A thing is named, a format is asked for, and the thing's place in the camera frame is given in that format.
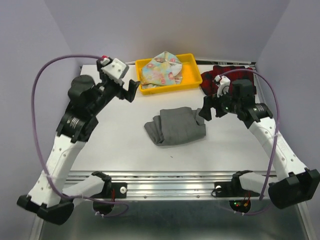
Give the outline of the grey skirt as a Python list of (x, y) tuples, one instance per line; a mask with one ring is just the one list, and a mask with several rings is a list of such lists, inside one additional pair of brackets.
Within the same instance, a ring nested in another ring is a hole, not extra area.
[(200, 140), (206, 136), (206, 124), (199, 116), (200, 109), (179, 107), (162, 109), (144, 129), (156, 146), (177, 146)]

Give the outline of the pastel patterned cloth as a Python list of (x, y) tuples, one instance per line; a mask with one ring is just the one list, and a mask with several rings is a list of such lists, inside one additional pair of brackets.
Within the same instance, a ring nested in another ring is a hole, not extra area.
[(141, 69), (142, 89), (179, 85), (182, 82), (183, 63), (172, 53), (164, 51), (152, 58)]

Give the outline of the red black plaid skirt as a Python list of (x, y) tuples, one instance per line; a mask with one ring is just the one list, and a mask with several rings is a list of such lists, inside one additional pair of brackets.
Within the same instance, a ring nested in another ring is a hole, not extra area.
[[(246, 67), (244, 66), (215, 65), (213, 66), (212, 70), (206, 71), (201, 74), (202, 83), (200, 84), (200, 87), (206, 96), (212, 96), (216, 94), (218, 91), (218, 86), (214, 83), (214, 79), (217, 75), (221, 75), (231, 70), (245, 69), (245, 68)], [(249, 80), (253, 85), (254, 94), (255, 95), (257, 94), (253, 73), (247, 72), (247, 71), (237, 71), (237, 72), (229, 73), (227, 77), (230, 79), (231, 82), (234, 82), (236, 80), (242, 80), (242, 79)]]

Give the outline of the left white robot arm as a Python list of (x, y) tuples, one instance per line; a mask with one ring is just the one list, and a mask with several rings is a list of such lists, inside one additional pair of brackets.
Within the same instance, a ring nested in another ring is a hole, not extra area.
[(98, 125), (97, 115), (114, 98), (132, 102), (139, 83), (130, 80), (124, 88), (123, 78), (129, 66), (116, 58), (102, 57), (96, 62), (99, 83), (90, 75), (75, 77), (68, 90), (69, 103), (56, 129), (53, 147), (42, 172), (29, 193), (17, 199), (17, 205), (55, 225), (64, 224), (75, 207), (92, 201), (95, 213), (109, 216), (116, 198), (126, 196), (121, 185), (113, 184), (109, 175), (95, 171), (85, 180), (65, 187), (65, 182), (80, 151)]

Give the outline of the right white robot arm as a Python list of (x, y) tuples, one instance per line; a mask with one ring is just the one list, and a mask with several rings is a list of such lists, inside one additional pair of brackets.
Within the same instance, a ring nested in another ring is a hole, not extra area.
[(271, 178), (269, 169), (266, 175), (251, 170), (238, 171), (230, 181), (217, 183), (215, 196), (231, 198), (256, 193), (269, 198), (278, 209), (310, 200), (319, 186), (320, 173), (310, 170), (289, 147), (268, 106), (256, 102), (255, 86), (248, 79), (231, 81), (226, 76), (218, 76), (214, 82), (217, 92), (204, 97), (199, 116), (210, 121), (212, 109), (217, 118), (236, 115), (256, 137), (269, 157), (269, 168), (274, 168), (276, 173), (276, 177)]

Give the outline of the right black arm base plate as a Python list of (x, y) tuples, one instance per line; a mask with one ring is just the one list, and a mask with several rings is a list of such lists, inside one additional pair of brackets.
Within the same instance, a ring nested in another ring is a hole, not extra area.
[(258, 192), (245, 190), (241, 187), (240, 176), (252, 172), (251, 170), (237, 171), (229, 181), (214, 182), (214, 189), (211, 195), (217, 198), (245, 197), (246, 194), (251, 194), (252, 197), (259, 197), (260, 194)]

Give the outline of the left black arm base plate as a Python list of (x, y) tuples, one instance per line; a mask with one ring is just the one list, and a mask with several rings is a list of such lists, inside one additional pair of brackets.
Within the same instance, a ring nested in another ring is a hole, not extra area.
[(126, 182), (116, 182), (112, 177), (101, 172), (95, 171), (89, 176), (95, 183), (95, 189), (92, 187), (88, 193), (91, 198), (99, 199), (125, 199), (127, 197), (128, 184)]

